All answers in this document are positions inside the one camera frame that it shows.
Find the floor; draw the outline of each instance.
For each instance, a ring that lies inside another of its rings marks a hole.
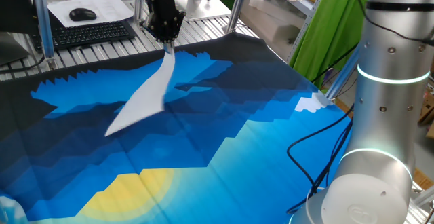
[[[330,73],[328,77],[332,78],[324,84],[324,88],[329,88],[332,85],[334,80],[338,77],[337,72],[338,71],[332,71]],[[351,76],[349,77],[348,82],[345,84],[344,88],[338,95],[339,100],[348,107],[350,107],[355,102],[357,76],[358,72],[353,72],[353,74],[351,74]],[[422,172],[417,173],[420,179],[418,184],[424,185],[425,188],[433,185],[433,182],[430,181],[430,179],[434,180],[434,140],[425,137],[426,133],[426,126],[418,127],[416,138],[414,141],[416,167]]]

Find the desk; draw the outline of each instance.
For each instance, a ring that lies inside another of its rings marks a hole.
[[[132,7],[132,0],[125,2]],[[184,23],[176,45],[221,37],[221,27],[226,23],[227,18]],[[239,32],[254,36],[243,27]],[[24,35],[15,38],[31,48]],[[181,69],[175,73],[182,73],[182,79],[185,75],[190,78],[172,84],[167,94],[171,109],[165,114],[169,117],[144,121],[135,133],[150,128],[151,141],[136,145],[129,143],[128,133],[115,140],[102,137],[113,120],[113,112],[123,104],[116,101],[125,98],[116,98],[115,102],[110,96],[98,98],[93,101],[93,106],[99,106],[96,110],[89,104],[77,106],[71,101],[90,97],[85,94],[87,90],[74,94],[77,86],[89,87],[94,93],[112,88],[116,93],[130,89],[131,84],[125,82],[146,79],[158,67],[158,61],[146,62],[158,60],[162,52],[149,53],[146,58],[136,55],[127,60],[110,60],[161,49],[146,33],[139,33],[131,41],[56,52],[58,66],[69,69],[44,73],[46,70],[39,67],[1,77],[9,80],[0,83],[0,202],[7,215],[21,220],[25,212],[30,221],[38,224],[287,223],[290,217],[285,210],[305,198],[309,183],[286,156],[286,147],[336,121],[343,113],[334,105],[324,106],[324,101],[312,100],[317,89],[276,56],[263,56],[269,50],[260,41],[238,36],[237,40],[242,41],[232,42],[233,37],[228,38],[214,43],[214,49],[206,43],[182,47],[188,53],[178,54]],[[244,41],[250,42],[248,49]],[[238,57],[235,61],[249,57],[270,65],[258,67],[253,62],[242,68],[242,62],[210,62],[202,52],[214,58]],[[192,54],[204,60],[196,62]],[[11,67],[19,68],[35,60],[24,59]],[[112,73],[119,63],[134,72]],[[241,68],[226,73],[228,77],[221,76],[236,66]],[[32,77],[12,81],[26,76]],[[251,83],[263,89],[252,89]],[[116,84],[123,86],[116,89]],[[23,102],[23,96],[32,102]],[[188,96],[193,100],[174,102]],[[107,115],[106,110],[109,116],[98,127],[96,119],[101,113]],[[81,113],[85,117],[78,124],[73,123],[77,118],[63,120]],[[218,117],[201,119],[214,115]],[[312,138],[294,149],[294,155],[310,173],[318,174],[345,126]],[[65,128],[74,131],[69,133]],[[173,145],[173,139],[179,146]],[[426,215],[411,205],[406,224],[422,223]]]
[[[134,0],[123,1],[131,10],[134,9]],[[148,14],[146,5],[144,6],[143,13],[144,16]],[[175,46],[197,43],[200,41],[207,41],[222,37],[224,35],[222,27],[226,26],[228,21],[229,17],[212,18],[209,20],[199,20],[194,22],[184,21],[181,26],[180,34],[175,40]],[[102,43],[85,49],[67,49],[57,51],[55,52],[57,67],[61,69],[79,64],[86,64],[137,53],[160,50],[163,48],[163,46],[156,42],[155,39],[146,31],[139,31],[134,24],[130,24],[132,27],[134,27],[134,30],[137,33],[137,36],[134,39]],[[245,26],[239,25],[237,32],[244,35],[249,35],[250,37],[257,37],[253,31]],[[28,58],[23,58],[20,61],[0,66],[0,70],[28,67],[32,64],[35,64],[41,58],[40,54],[35,53],[28,35],[14,33],[13,36],[19,44],[21,44],[29,51],[29,53],[31,53],[31,55]],[[31,76],[46,71],[48,71],[48,68],[46,67],[45,63],[43,63],[39,67],[35,67],[29,71],[0,75],[0,81]]]

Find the black cable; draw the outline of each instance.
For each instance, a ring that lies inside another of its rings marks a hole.
[[[10,74],[10,73],[14,73],[14,72],[28,71],[29,69],[40,65],[44,60],[45,60],[45,57],[42,56],[41,60],[39,60],[39,62],[37,62],[36,64],[33,64],[33,65],[29,66],[29,67],[24,67],[24,68],[8,69],[8,70],[0,71],[0,75],[2,75],[2,74]]]
[[[332,153],[330,154],[330,160],[332,160],[332,157],[333,157],[333,155],[334,155],[334,150],[337,148],[337,146],[338,146],[338,144],[339,144],[339,141],[340,141],[340,139],[344,136],[346,130],[347,130],[347,128],[345,128],[345,130],[344,130],[344,131],[340,134],[340,136],[338,137],[338,140],[336,140],[336,143],[334,144],[334,147],[333,147]],[[328,187],[328,175],[329,175],[329,173],[330,173],[330,171],[327,172],[327,176],[325,177],[325,185],[326,185],[326,187]]]
[[[356,81],[357,81],[357,79],[355,79],[354,81],[353,81],[353,84],[351,84],[351,86],[349,87],[349,88],[347,88],[343,93],[339,93],[338,94],[338,96],[336,96],[337,98],[339,97],[339,96],[342,96],[345,92],[348,92],[353,86],[354,86],[354,84],[356,83]]]
[[[338,121],[334,122],[333,124],[331,124],[330,126],[328,126],[328,127],[326,127],[326,128],[321,129],[320,131],[317,131],[317,132],[315,132],[315,133],[312,133],[311,135],[308,135],[308,136],[306,136],[306,137],[304,137],[304,138],[302,138],[302,139],[296,141],[295,144],[296,144],[296,143],[299,143],[299,142],[301,142],[301,141],[303,141],[303,140],[305,140],[305,139],[307,139],[307,138],[309,138],[309,137],[315,136],[316,134],[318,134],[318,133],[320,133],[320,132],[323,132],[324,130],[327,130],[328,128],[331,128],[332,126],[335,126],[337,123],[341,122],[341,121],[342,121],[346,116],[348,116],[349,113],[350,113],[353,109],[354,109],[354,105],[352,105],[351,108],[350,108],[350,109],[345,113],[345,116],[344,116],[344,117],[341,117]],[[341,137],[341,136],[339,137],[339,139],[340,139],[340,138],[342,138],[342,139],[340,140],[340,143],[339,143],[338,146],[337,146],[336,152],[334,152],[334,153],[332,154],[332,156],[331,156],[331,158],[330,158],[330,161],[327,163],[327,165],[325,166],[325,168],[323,169],[323,171],[321,172],[321,174],[320,174],[320,175],[317,177],[317,179],[315,180],[314,184],[312,185],[311,193],[309,194],[308,198],[310,198],[311,196],[313,196],[313,195],[317,192],[317,189],[318,189],[319,185],[320,185],[321,182],[324,180],[324,177],[325,177],[325,176],[328,174],[328,172],[330,171],[330,167],[332,166],[333,161],[334,161],[334,159],[336,158],[336,156],[338,155],[339,151],[342,149],[343,145],[345,144],[345,141],[347,140],[347,136],[348,136],[349,132],[351,131],[351,127],[352,127],[352,126],[353,126],[353,120],[350,121],[350,123],[349,123],[348,126],[345,128],[344,132],[342,133],[342,134],[343,134],[343,137]],[[288,153],[288,156],[289,156],[290,158],[292,158],[292,156],[290,155],[290,148],[288,148],[287,153]],[[288,210],[287,210],[287,213],[288,213],[288,214],[294,214],[295,211],[296,211],[296,209],[297,209],[299,206],[303,205],[305,202],[306,202],[306,199],[303,199],[302,201],[300,201],[299,203],[297,203],[296,205],[294,205],[293,207],[291,207],[290,209],[288,209]]]
[[[339,57],[337,60],[335,60],[332,64],[330,64],[323,72],[321,72],[318,76],[316,76],[315,79],[313,79],[311,82],[317,81],[322,75],[324,75],[329,69],[333,68],[335,65],[337,65],[342,59],[348,56],[356,47],[359,45],[359,43],[356,43],[352,48],[350,48],[348,51],[346,51],[341,57]]]
[[[392,33],[395,33],[396,35],[398,35],[398,36],[400,36],[400,37],[402,37],[402,38],[404,38],[404,39],[407,39],[407,40],[410,40],[410,41],[419,41],[419,42],[421,42],[421,43],[424,43],[424,44],[427,44],[427,45],[430,45],[430,46],[434,46],[434,40],[431,40],[431,39],[417,39],[417,38],[406,37],[406,36],[402,35],[401,33],[398,33],[397,31],[394,31],[394,30],[392,30],[392,29],[386,28],[386,27],[384,27],[384,26],[380,26],[379,24],[373,22],[372,20],[370,20],[370,19],[368,18],[368,16],[366,15],[366,12],[365,12],[365,7],[363,6],[363,3],[361,2],[361,0],[357,0],[357,2],[359,2],[359,5],[360,5],[360,8],[361,8],[361,11],[363,12],[363,16],[365,17],[365,19],[366,19],[369,23],[373,24],[374,26],[377,26],[378,28],[381,28],[381,29],[383,29],[383,30],[386,30],[386,31],[390,31],[390,32],[392,32]]]
[[[313,181],[313,179],[312,179],[312,177],[311,177],[311,175],[309,175],[309,173],[300,165],[300,163],[298,163],[297,161],[296,161],[296,159],[294,159],[294,157],[292,157],[292,155],[291,155],[291,153],[290,153],[290,150],[291,150],[291,148],[293,147],[293,146],[295,146],[295,145],[297,145],[298,143],[301,143],[302,141],[304,141],[304,140],[306,140],[306,139],[308,139],[308,138],[311,138],[312,136],[315,136],[315,135],[317,135],[317,134],[319,134],[319,133],[321,133],[321,132],[323,132],[323,131],[325,131],[325,130],[327,130],[327,129],[330,129],[330,128],[332,128],[333,126],[335,126],[335,125],[337,125],[337,124],[339,124],[339,122],[341,122],[343,119],[345,119],[350,113],[351,113],[351,111],[353,110],[353,108],[354,108],[354,105],[348,110],[348,112],[346,112],[345,113],[345,115],[344,116],[342,116],[340,119],[338,119],[337,121],[335,121],[334,123],[332,123],[332,124],[330,124],[329,126],[326,126],[325,128],[322,128],[322,129],[320,129],[320,130],[318,130],[318,131],[316,131],[316,132],[314,132],[314,133],[312,133],[312,134],[310,134],[310,135],[308,135],[308,136],[305,136],[304,138],[302,138],[302,139],[298,139],[297,141],[295,141],[295,142],[293,142],[289,147],[288,147],[288,149],[286,150],[286,153],[287,153],[287,155],[288,155],[288,157],[295,163],[295,165],[304,173],[304,175],[308,178],[308,180],[311,182],[311,184],[312,184],[312,186],[314,186],[315,185],[315,182]]]
[[[317,193],[319,185],[322,183],[322,181],[326,177],[327,173],[330,171],[330,168],[332,167],[333,161],[338,156],[339,151],[344,146],[345,141],[347,140],[347,137],[348,137],[352,127],[353,127],[353,120],[351,120],[350,123],[348,124],[348,126],[345,128],[344,136],[342,137],[342,140],[339,142],[338,147],[336,148],[336,151],[332,155],[332,158],[330,159],[330,161],[327,163],[327,166],[325,166],[325,168],[323,169],[323,171],[321,172],[321,174],[318,176],[317,180],[315,181],[315,186],[312,187],[311,193],[313,193],[313,194]]]
[[[350,123],[348,124],[348,126],[345,128],[344,131],[344,136],[341,139],[339,146],[335,152],[335,154],[332,156],[332,158],[330,159],[329,163],[327,164],[327,166],[323,169],[323,172],[318,176],[317,180],[315,181],[315,186],[311,188],[311,192],[308,196],[308,199],[310,197],[312,197],[313,195],[315,195],[312,191],[314,189],[317,189],[319,184],[322,182],[322,180],[324,179],[324,176],[330,171],[330,167],[334,161],[334,159],[336,158],[336,156],[338,155],[340,149],[342,149],[342,146],[345,144],[345,141],[347,140],[347,136],[349,134],[349,132],[351,131],[351,127],[353,126],[353,120],[350,121]],[[298,207],[302,206],[304,203],[306,202],[306,198],[303,198],[302,201],[300,201],[299,203],[297,203],[296,205],[294,205],[293,207],[291,207],[290,209],[287,210],[287,214],[294,214],[297,210]]]
[[[335,76],[339,75],[340,71],[328,78],[327,80],[323,81],[323,85],[321,86],[321,89],[327,84],[327,82],[331,81]]]

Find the white shelf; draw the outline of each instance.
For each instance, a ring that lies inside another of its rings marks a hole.
[[[300,11],[302,11],[307,16],[313,15],[313,3],[309,0],[303,0],[303,1],[290,1],[292,5],[294,5],[296,8],[298,8]]]

